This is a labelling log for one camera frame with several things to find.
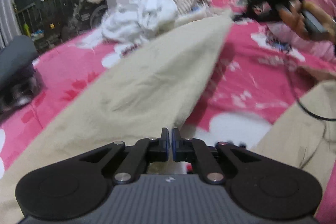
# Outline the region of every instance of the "crumpled white cloth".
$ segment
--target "crumpled white cloth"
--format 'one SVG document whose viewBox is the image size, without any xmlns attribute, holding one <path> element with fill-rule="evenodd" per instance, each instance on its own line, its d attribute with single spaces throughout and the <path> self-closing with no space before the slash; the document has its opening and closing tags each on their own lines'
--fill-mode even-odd
<svg viewBox="0 0 336 224">
<path fill-rule="evenodd" d="M 92 48 L 102 40 L 142 44 L 154 38 L 178 17 L 173 0 L 130 0 L 104 15 L 101 26 L 77 46 Z"/>
</svg>

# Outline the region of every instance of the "handheld device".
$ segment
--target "handheld device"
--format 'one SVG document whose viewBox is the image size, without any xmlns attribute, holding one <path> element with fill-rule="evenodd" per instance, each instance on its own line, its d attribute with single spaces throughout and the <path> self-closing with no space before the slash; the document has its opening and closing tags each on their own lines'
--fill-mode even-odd
<svg viewBox="0 0 336 224">
<path fill-rule="evenodd" d="M 113 142 L 25 175 L 21 224 L 316 224 L 319 182 L 309 173 L 226 142 L 172 130 L 173 160 L 193 174 L 150 175 L 167 161 L 169 132 L 134 146 Z"/>
<path fill-rule="evenodd" d="M 264 10 L 257 14 L 255 7 L 264 3 L 268 3 L 270 9 Z M 279 22 L 281 18 L 278 13 L 277 7 L 285 7 L 289 9 L 290 0 L 247 0 L 246 11 L 242 14 L 235 15 L 234 21 L 238 21 L 241 18 L 250 18 L 257 22 Z M 313 40 L 325 40 L 328 39 L 328 31 L 323 25 L 307 10 L 300 11 L 304 16 L 305 28 L 307 29 L 311 39 Z"/>
</svg>

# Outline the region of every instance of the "wire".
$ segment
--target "wire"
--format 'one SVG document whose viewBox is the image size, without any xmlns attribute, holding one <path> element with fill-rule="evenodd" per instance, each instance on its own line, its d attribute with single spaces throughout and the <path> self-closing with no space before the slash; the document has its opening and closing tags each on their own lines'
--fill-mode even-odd
<svg viewBox="0 0 336 224">
<path fill-rule="evenodd" d="M 293 80 L 290 76 L 290 71 L 289 71 L 289 66 L 288 66 L 288 60 L 286 59 L 286 62 L 285 62 L 285 71 L 286 71 L 286 75 L 287 75 L 287 78 L 288 78 L 288 83 L 289 83 L 289 86 L 291 88 L 291 92 L 297 102 L 297 104 L 299 105 L 299 107 L 304 111 L 306 112 L 309 116 L 315 118 L 315 119 L 318 119 L 318 120 L 322 120 L 322 121 L 328 121 L 328 122 L 336 122 L 336 119 L 334 118 L 326 118 L 326 117 L 322 117 L 320 115 L 317 115 L 315 113 L 312 113 L 310 110 L 308 110 L 300 101 L 297 93 L 295 92 L 295 88 L 294 88 L 294 84 L 293 84 Z"/>
</svg>

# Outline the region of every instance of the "curtain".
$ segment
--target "curtain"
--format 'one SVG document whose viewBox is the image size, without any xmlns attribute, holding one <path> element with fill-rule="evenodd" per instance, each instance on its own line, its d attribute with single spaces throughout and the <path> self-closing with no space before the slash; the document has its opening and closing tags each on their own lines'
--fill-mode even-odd
<svg viewBox="0 0 336 224">
<path fill-rule="evenodd" d="M 14 36 L 20 35 L 11 0 L 0 0 L 0 48 L 6 47 Z"/>
</svg>

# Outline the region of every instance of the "person's arm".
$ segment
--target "person's arm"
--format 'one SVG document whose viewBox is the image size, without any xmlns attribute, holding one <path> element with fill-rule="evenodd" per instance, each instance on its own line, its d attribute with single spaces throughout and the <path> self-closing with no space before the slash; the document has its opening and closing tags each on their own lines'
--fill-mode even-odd
<svg viewBox="0 0 336 224">
<path fill-rule="evenodd" d="M 328 15 L 322 8 L 310 1 L 300 3 L 295 0 L 292 3 L 290 12 L 286 9 L 279 9 L 279 15 L 282 21 L 289 26 L 299 37 L 305 40 L 311 40 L 305 29 L 304 16 L 299 12 L 301 9 L 309 11 L 329 32 L 329 38 L 333 44 L 336 44 L 336 21 Z"/>
</svg>

